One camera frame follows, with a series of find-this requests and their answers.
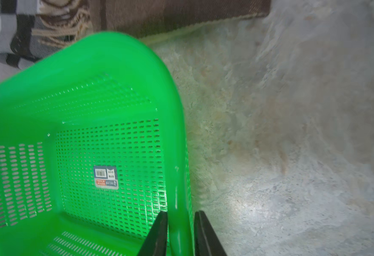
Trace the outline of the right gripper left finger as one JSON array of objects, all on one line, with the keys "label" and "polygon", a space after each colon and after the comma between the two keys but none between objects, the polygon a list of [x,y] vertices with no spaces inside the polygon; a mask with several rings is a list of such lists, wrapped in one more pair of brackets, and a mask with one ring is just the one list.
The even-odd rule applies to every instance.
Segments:
[{"label": "right gripper left finger", "polygon": [[168,233],[168,213],[157,215],[137,256],[166,256]]}]

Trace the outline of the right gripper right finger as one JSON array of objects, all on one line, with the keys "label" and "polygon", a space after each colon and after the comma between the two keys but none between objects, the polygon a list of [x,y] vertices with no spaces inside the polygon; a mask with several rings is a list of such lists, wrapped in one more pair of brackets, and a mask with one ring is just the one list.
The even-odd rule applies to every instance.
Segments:
[{"label": "right gripper right finger", "polygon": [[194,246],[196,256],[227,256],[207,215],[200,210],[194,216]]}]

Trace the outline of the green plastic basket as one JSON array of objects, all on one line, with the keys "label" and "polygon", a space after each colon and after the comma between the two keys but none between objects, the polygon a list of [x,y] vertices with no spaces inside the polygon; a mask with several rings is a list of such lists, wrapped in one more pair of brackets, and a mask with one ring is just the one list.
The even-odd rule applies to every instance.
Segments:
[{"label": "green plastic basket", "polygon": [[0,83],[0,256],[135,256],[160,211],[193,255],[183,106],[146,45],[94,34]]}]

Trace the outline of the brown plaid fringed scarf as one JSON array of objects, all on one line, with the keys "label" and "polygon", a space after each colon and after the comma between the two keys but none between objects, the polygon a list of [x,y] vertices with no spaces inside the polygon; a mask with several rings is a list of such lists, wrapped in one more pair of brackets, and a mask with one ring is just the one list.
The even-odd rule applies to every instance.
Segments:
[{"label": "brown plaid fringed scarf", "polygon": [[44,1],[31,34],[42,44],[64,48],[85,36],[121,32],[153,43],[179,31],[238,18],[261,18],[271,1]]}]

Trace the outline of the grey black checkered scarf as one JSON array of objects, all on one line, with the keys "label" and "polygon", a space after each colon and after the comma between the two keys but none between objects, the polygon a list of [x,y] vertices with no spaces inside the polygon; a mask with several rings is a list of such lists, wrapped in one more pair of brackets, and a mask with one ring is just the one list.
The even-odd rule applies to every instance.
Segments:
[{"label": "grey black checkered scarf", "polygon": [[24,69],[42,57],[34,53],[31,30],[42,1],[0,1],[0,63]]}]

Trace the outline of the basket label sticker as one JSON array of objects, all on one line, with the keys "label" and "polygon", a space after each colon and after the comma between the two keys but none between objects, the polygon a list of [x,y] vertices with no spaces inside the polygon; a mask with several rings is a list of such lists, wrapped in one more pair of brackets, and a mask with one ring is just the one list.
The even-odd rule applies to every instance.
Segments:
[{"label": "basket label sticker", "polygon": [[94,183],[96,188],[118,190],[118,174],[116,166],[93,166]]}]

